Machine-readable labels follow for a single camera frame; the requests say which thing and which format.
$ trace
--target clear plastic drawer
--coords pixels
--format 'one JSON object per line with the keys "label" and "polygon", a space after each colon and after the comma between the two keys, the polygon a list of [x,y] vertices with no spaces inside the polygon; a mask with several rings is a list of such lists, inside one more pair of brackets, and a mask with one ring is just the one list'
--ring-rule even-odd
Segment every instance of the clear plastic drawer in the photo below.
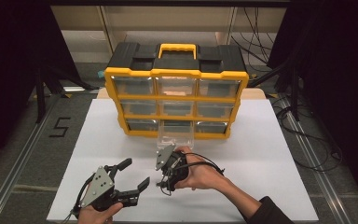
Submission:
{"label": "clear plastic drawer", "polygon": [[200,79],[199,96],[236,97],[240,80]]}
{"label": "clear plastic drawer", "polygon": [[156,115],[154,100],[121,100],[120,103],[125,115]]}
{"label": "clear plastic drawer", "polygon": [[227,128],[226,122],[215,121],[197,121],[196,133],[225,133]]}
{"label": "clear plastic drawer", "polygon": [[152,77],[112,77],[117,94],[151,95],[153,94]]}
{"label": "clear plastic drawer", "polygon": [[232,103],[197,102],[197,117],[229,119]]}
{"label": "clear plastic drawer", "polygon": [[194,146],[194,125],[189,120],[161,120],[158,126],[158,148],[168,145]]}
{"label": "clear plastic drawer", "polygon": [[156,119],[126,119],[130,131],[150,131],[158,130]]}
{"label": "clear plastic drawer", "polygon": [[193,101],[158,101],[160,115],[192,116]]}
{"label": "clear plastic drawer", "polygon": [[158,77],[158,94],[171,96],[194,95],[195,78],[191,77]]}

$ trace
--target white table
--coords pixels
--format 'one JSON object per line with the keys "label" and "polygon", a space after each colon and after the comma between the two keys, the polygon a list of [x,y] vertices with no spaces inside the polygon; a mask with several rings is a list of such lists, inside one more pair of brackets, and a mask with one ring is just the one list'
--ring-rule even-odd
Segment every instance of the white table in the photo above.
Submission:
{"label": "white table", "polygon": [[[228,140],[196,140],[193,150],[226,168],[225,176],[257,199],[268,195],[292,220],[318,220],[270,102],[242,100],[231,128]],[[100,165],[132,158],[131,166],[117,172],[116,189],[136,189],[148,176],[150,185],[137,206],[115,215],[116,222],[243,222],[236,207],[217,191],[163,194],[155,187],[161,179],[161,171],[155,171],[156,150],[156,139],[123,133],[112,100],[93,100],[47,220],[66,218],[81,186]]]}

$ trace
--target black cable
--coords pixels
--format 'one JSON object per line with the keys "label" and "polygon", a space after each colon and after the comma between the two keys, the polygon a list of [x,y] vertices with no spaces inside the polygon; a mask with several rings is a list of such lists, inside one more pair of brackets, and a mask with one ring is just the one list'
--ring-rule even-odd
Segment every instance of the black cable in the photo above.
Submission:
{"label": "black cable", "polygon": [[[310,107],[307,103],[305,103],[301,98],[299,98],[299,97],[297,97],[297,100],[300,102],[300,103],[302,103],[303,105],[298,105],[298,106],[307,106],[307,107]],[[300,112],[298,112],[298,114],[300,114],[300,115],[302,115],[302,116],[304,116],[304,117],[306,117],[306,118],[315,118],[316,117],[316,119],[317,119],[317,116],[315,115],[315,114],[313,114],[312,112],[310,112],[311,113],[311,115],[310,116],[307,116],[307,115],[305,115],[305,114],[303,114],[303,113],[300,113]],[[332,148],[335,148],[337,151],[332,151],[331,153],[330,153],[330,156],[333,158],[333,159],[335,159],[335,160],[337,160],[337,161],[339,161],[339,162],[342,162],[342,160],[343,160],[343,156],[342,156],[342,149],[337,145],[337,143],[334,141],[334,139],[332,138],[332,136],[330,136],[330,135],[328,135],[329,137],[328,137],[328,139],[330,140],[330,141],[327,141],[327,140],[325,140],[325,142],[326,143],[329,143],[330,144],[330,146],[332,147]]]}
{"label": "black cable", "polygon": [[69,218],[71,218],[71,215],[73,215],[72,211],[69,212],[69,215],[61,222],[61,224],[66,224],[69,221]]}
{"label": "black cable", "polygon": [[244,41],[248,42],[249,44],[251,44],[251,45],[253,45],[253,46],[260,47],[260,48],[263,48],[263,49],[269,49],[269,50],[271,50],[270,48],[264,47],[264,46],[262,46],[262,45],[257,45],[257,44],[255,44],[255,43],[252,43],[251,41],[249,41],[248,39],[246,39],[245,36],[243,36],[242,33],[240,33],[240,35],[241,35],[241,37],[242,37],[242,39],[243,39]]}
{"label": "black cable", "polygon": [[[286,108],[282,109],[280,112],[278,112],[276,114],[277,119],[280,122],[280,126],[283,127],[289,133],[302,135],[302,136],[305,136],[305,137],[308,137],[308,138],[313,138],[313,139],[316,139],[316,140],[320,141],[322,146],[325,149],[325,152],[326,152],[326,157],[324,158],[324,161],[322,161],[320,164],[317,164],[315,166],[308,166],[308,165],[305,165],[305,164],[297,161],[296,159],[294,159],[295,163],[298,164],[299,166],[303,167],[303,168],[311,169],[311,170],[313,170],[315,172],[320,172],[320,173],[324,173],[324,172],[328,172],[328,171],[336,169],[342,163],[342,156],[339,157],[338,162],[335,165],[333,165],[332,167],[325,168],[325,169],[318,169],[319,167],[325,165],[327,163],[327,161],[328,161],[328,158],[329,158],[328,157],[329,156],[328,149],[324,145],[324,143],[329,143],[326,139],[323,139],[323,138],[317,137],[317,136],[313,136],[313,135],[310,135],[310,134],[306,134],[306,133],[303,133],[303,132],[299,132],[299,131],[296,131],[296,130],[293,130],[293,129],[290,129],[290,128],[284,126],[283,120],[287,118],[286,114],[290,110],[291,110],[291,107],[287,106]],[[340,153],[342,155],[341,149],[339,147],[337,147],[337,146],[336,146],[336,148],[339,151],[338,153]]]}
{"label": "black cable", "polygon": [[204,156],[202,156],[202,155],[200,155],[200,154],[198,154],[198,153],[195,153],[195,152],[187,152],[187,153],[185,153],[185,155],[195,155],[195,156],[199,156],[199,157],[201,157],[201,158],[207,160],[207,161],[210,162],[211,164],[213,164],[215,167],[219,168],[219,167],[216,165],[216,163],[214,163],[214,162],[211,161],[210,159],[208,159],[208,158],[206,158],[206,157],[204,157]]}
{"label": "black cable", "polygon": [[165,172],[165,174],[162,176],[162,178],[161,178],[161,181],[160,181],[160,183],[161,183],[161,185],[159,186],[159,188],[161,189],[161,192],[163,193],[163,194],[165,194],[165,195],[168,195],[168,196],[171,196],[172,195],[172,193],[171,193],[171,188],[170,188],[170,179],[169,178],[167,178],[167,190],[169,191],[169,193],[166,193],[164,190],[163,190],[163,187],[162,187],[162,183],[163,183],[163,181],[164,181],[164,178],[166,177],[166,176],[170,176],[170,170],[167,170],[167,172]]}
{"label": "black cable", "polygon": [[[274,107],[274,105],[275,105],[276,103],[280,102],[281,100],[286,99],[286,97],[290,99],[290,96],[282,97],[282,98],[280,98],[280,99],[274,101],[273,103],[271,103],[272,107]],[[301,106],[309,107],[309,106],[306,105],[306,104],[304,104],[304,105],[297,105],[297,107],[301,107]],[[310,112],[310,115],[306,115],[306,114],[304,114],[304,113],[302,113],[302,112],[300,112],[300,111],[297,111],[297,113],[300,114],[300,115],[302,115],[303,117],[306,117],[306,118],[310,118],[310,119],[311,119],[311,118],[314,118],[314,116],[313,116],[313,114],[312,114],[311,112]]]}
{"label": "black cable", "polygon": [[271,36],[269,36],[269,33],[266,33],[266,35],[268,36],[268,38],[272,42],[272,44],[274,44],[274,41],[272,40]]}
{"label": "black cable", "polygon": [[[254,37],[255,37],[255,31],[252,33],[251,42],[253,42]],[[251,46],[252,46],[252,45],[249,45],[249,47],[248,47],[248,52],[251,52]],[[264,64],[267,64],[267,61],[265,61],[265,59],[264,59],[264,60],[261,60],[261,61],[262,61]],[[248,64],[249,64],[249,66],[251,66],[253,69],[255,69],[255,68],[252,66],[252,64],[251,64],[250,57],[249,57],[249,53],[248,53]]]}
{"label": "black cable", "polygon": [[81,190],[79,191],[79,194],[77,195],[77,199],[74,205],[74,208],[71,210],[71,214],[70,215],[74,215],[76,218],[78,218],[79,213],[80,213],[80,200],[81,200],[81,196],[83,194],[83,191],[85,190],[86,186],[92,181],[92,179],[94,178],[95,174],[92,174],[89,179],[86,180],[86,182],[84,182],[83,186],[81,187]]}
{"label": "black cable", "polygon": [[208,165],[208,166],[212,166],[220,175],[224,176],[223,173],[225,172],[225,170],[221,170],[218,166],[210,163],[210,162],[207,162],[207,161],[196,161],[196,162],[192,162],[192,163],[188,163],[188,164],[185,164],[185,165],[181,165],[181,166],[178,166],[178,167],[175,167],[173,168],[174,170],[179,170],[179,169],[183,169],[183,168],[187,168],[187,167],[190,167],[190,166],[195,166],[195,165]]}
{"label": "black cable", "polygon": [[[258,7],[255,8],[255,27],[252,25],[252,22],[251,22],[251,20],[250,20],[250,18],[248,16],[248,13],[246,12],[245,7],[243,8],[243,11],[245,13],[246,18],[248,19],[249,24],[251,25],[251,28],[252,28],[254,36],[258,40],[259,45],[262,46],[260,36],[259,36],[259,33],[258,33]],[[264,47],[261,47],[260,49],[261,49],[261,52],[263,54],[263,57],[265,57],[265,62],[266,62],[267,61],[267,59],[266,59],[267,53],[264,51]]]}
{"label": "black cable", "polygon": [[231,39],[234,40],[234,42],[238,45],[238,47],[240,47],[241,49],[245,50],[248,54],[251,54],[252,56],[257,58],[258,60],[260,60],[260,62],[267,63],[262,58],[258,57],[256,54],[254,54],[253,52],[251,52],[250,50],[248,50],[244,46],[242,46],[233,36],[231,37]]}

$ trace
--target human hand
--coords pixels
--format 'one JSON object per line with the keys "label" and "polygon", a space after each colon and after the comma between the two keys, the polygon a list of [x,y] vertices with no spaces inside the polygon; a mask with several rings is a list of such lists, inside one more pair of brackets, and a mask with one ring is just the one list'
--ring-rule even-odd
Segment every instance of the human hand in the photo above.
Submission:
{"label": "human hand", "polygon": [[80,210],[78,224],[112,224],[112,216],[123,208],[122,203],[115,203],[108,209],[99,212],[95,210],[91,205],[82,208]]}
{"label": "human hand", "polygon": [[[192,153],[189,147],[178,147],[175,151],[182,153]],[[205,161],[203,158],[187,154],[187,163]],[[192,188],[195,189],[219,189],[227,181],[213,167],[208,165],[193,165],[188,167],[188,176],[186,179],[175,184],[176,189]]]}

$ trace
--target gray floor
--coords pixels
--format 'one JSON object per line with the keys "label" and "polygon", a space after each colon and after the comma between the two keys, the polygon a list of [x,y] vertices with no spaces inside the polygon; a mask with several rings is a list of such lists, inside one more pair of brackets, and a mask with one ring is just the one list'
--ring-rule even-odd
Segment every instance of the gray floor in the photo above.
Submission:
{"label": "gray floor", "polygon": [[[255,78],[263,76],[265,72],[259,72],[253,68],[268,70],[266,66],[254,65],[252,68],[249,64],[247,65],[249,74],[256,75],[253,76]],[[76,66],[84,81],[94,86],[103,86],[104,81],[98,78],[97,73],[104,70],[106,63],[77,63]],[[259,86],[268,98],[277,96],[277,92],[273,88],[275,81],[276,77],[273,77]],[[64,86],[72,85],[66,81],[63,81],[62,84]],[[11,191],[6,206],[0,214],[0,223],[48,223],[46,217],[49,207],[54,200],[57,188],[72,155],[76,139],[90,107],[90,102],[95,97],[96,92],[78,92],[64,95],[57,100],[48,115],[44,129],[35,144],[34,151],[30,155],[15,188]],[[276,112],[279,112],[284,107],[284,97],[287,96],[281,93],[277,97],[269,98],[271,103],[277,106],[274,107]],[[51,102],[53,97],[47,95],[46,100]],[[312,116],[312,111],[307,106],[306,101],[301,97],[300,100],[299,123],[305,133],[325,138],[321,125]],[[6,146],[0,150],[0,185],[7,178],[7,174],[20,155],[35,126],[36,109],[36,99],[32,95],[16,129],[13,130]],[[64,137],[51,137],[54,134],[62,133],[62,130],[54,129],[58,118],[69,118],[60,122],[61,126],[69,128]],[[290,125],[287,119],[283,123],[286,126]],[[285,129],[282,129],[282,132],[293,158],[296,161],[307,164],[308,161],[296,135],[287,132]],[[330,146],[323,141],[310,138],[310,144],[321,161],[326,155],[326,150],[330,151]],[[336,163],[337,160],[328,154],[328,160],[323,168],[333,167]],[[342,223],[336,220],[334,209],[329,206],[325,194],[317,181],[319,173],[300,166],[297,166],[297,168],[317,211],[320,219],[318,223]],[[358,188],[345,161],[325,174],[342,201],[345,213],[350,217],[351,223],[358,223]]]}

